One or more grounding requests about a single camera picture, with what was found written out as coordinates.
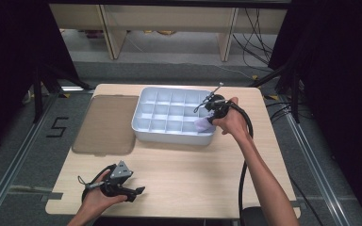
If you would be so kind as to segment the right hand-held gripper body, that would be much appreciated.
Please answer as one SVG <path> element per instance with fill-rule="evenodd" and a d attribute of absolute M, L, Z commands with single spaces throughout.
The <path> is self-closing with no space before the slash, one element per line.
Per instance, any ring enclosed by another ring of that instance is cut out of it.
<path fill-rule="evenodd" d="M 216 91 L 222 86 L 223 82 L 220 82 L 219 85 L 194 108 L 193 112 L 196 113 L 199 108 L 203 106 L 208 112 L 211 112 L 211 116 L 215 116 L 216 119 L 225 117 L 228 112 L 227 102 L 222 95 L 216 94 Z"/>

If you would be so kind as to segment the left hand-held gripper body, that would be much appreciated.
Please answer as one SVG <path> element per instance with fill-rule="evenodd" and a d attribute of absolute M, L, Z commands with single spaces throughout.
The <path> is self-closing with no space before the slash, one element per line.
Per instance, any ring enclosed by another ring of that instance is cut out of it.
<path fill-rule="evenodd" d="M 125 195 L 128 202 L 133 202 L 138 195 L 136 190 L 123 187 L 123 183 L 132 176 L 133 172 L 121 160 L 110 168 L 110 172 L 102 179 L 100 189 L 107 197 Z"/>

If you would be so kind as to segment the purple sock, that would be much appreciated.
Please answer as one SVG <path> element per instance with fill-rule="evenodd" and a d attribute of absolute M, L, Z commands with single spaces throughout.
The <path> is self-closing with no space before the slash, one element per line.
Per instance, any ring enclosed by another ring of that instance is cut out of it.
<path fill-rule="evenodd" d="M 212 133 L 215 131 L 216 126 L 213 124 L 210 124 L 208 122 L 209 117 L 204 117 L 204 118 L 199 118 L 198 120 L 196 120 L 194 122 L 194 126 L 197 132 L 199 133 L 203 133 L 203 132 L 208 132 L 208 133 Z"/>

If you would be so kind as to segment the white divided storage box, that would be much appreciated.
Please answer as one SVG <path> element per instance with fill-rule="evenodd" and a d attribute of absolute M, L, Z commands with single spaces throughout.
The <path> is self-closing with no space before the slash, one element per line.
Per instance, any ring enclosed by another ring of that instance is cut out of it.
<path fill-rule="evenodd" d="M 202 103 L 210 94 L 204 89 L 144 88 L 134 112 L 132 129 L 140 141 L 208 145 L 215 128 L 197 128 L 210 112 Z"/>

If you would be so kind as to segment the person's right hand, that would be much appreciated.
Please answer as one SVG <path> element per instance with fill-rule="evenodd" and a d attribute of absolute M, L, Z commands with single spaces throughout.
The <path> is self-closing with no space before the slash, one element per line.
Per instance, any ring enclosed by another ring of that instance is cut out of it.
<path fill-rule="evenodd" d="M 215 119 L 213 124 L 222 129 L 222 134 L 230 134 L 235 140 L 249 136 L 247 122 L 243 116 L 234 108 L 230 107 L 225 117 Z"/>

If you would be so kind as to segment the person's left hand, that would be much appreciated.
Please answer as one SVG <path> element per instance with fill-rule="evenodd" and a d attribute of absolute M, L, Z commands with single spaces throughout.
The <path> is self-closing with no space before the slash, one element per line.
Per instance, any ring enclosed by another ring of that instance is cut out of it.
<path fill-rule="evenodd" d="M 126 200 L 127 197 L 125 195 L 107 197 L 96 187 L 87 193 L 78 212 L 82 217 L 98 217 L 110 206 L 125 202 Z"/>

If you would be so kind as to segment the brown translucent box lid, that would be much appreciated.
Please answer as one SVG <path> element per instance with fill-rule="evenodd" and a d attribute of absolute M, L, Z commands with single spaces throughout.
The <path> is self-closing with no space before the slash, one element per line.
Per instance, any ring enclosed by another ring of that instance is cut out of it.
<path fill-rule="evenodd" d="M 135 146 L 131 121 L 139 97 L 95 95 L 72 146 L 74 153 L 127 155 Z"/>

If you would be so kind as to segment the black metal stand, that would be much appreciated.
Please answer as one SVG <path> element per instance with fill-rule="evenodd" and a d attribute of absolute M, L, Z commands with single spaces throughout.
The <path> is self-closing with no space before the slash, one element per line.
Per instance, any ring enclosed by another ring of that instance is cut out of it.
<path fill-rule="evenodd" d="M 299 81 L 300 77 L 297 70 L 291 63 L 286 63 L 279 69 L 267 74 L 263 78 L 255 80 L 249 88 L 258 88 L 261 85 L 269 82 L 275 77 L 279 80 L 275 86 L 275 91 L 278 94 L 286 94 L 288 91 L 291 94 L 291 114 L 296 123 L 299 123 L 298 114 L 298 99 L 299 99 Z"/>
<path fill-rule="evenodd" d="M 63 88 L 58 82 L 59 79 L 67 80 L 84 90 L 93 89 L 93 86 L 79 79 L 75 70 L 73 70 L 72 73 L 67 73 L 62 69 L 49 64 L 34 62 L 34 69 L 32 73 L 35 103 L 34 122 L 37 122 L 43 113 L 41 84 L 44 84 L 49 93 L 59 94 L 63 91 Z"/>

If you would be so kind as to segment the black rounded seat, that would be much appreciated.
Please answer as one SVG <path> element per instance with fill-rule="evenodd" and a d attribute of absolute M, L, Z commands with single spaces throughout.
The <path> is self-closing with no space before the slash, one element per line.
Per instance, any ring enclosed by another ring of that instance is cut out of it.
<path fill-rule="evenodd" d="M 260 207 L 248 207 L 241 211 L 241 226 L 268 226 L 264 213 Z"/>

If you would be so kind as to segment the black curtain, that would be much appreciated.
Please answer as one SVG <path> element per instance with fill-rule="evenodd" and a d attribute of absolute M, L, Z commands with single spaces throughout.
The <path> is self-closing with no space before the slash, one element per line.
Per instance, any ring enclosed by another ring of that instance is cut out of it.
<path fill-rule="evenodd" d="M 0 137 L 37 76 L 51 90 L 78 79 L 50 6 L 0 0 Z"/>
<path fill-rule="evenodd" d="M 270 66 L 299 40 L 298 71 L 327 143 L 362 207 L 362 0 L 291 0 Z"/>

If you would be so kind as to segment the aluminium floor rail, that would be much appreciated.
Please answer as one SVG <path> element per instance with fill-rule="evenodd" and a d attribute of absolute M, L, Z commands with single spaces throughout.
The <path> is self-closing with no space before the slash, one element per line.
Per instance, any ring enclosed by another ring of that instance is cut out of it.
<path fill-rule="evenodd" d="M 350 221 L 348 220 L 334 189 L 327 180 L 301 125 L 294 120 L 290 113 L 287 113 L 286 118 L 335 224 L 337 226 L 351 226 Z"/>
<path fill-rule="evenodd" d="M 45 206 L 67 154 L 64 139 L 52 127 L 63 105 L 65 100 L 52 94 L 45 98 L 42 116 L 27 133 L 18 126 L 9 131 L 18 133 L 21 140 L 10 161 L 0 163 L 5 171 L 0 178 L 0 224 L 22 225 L 49 217 Z"/>

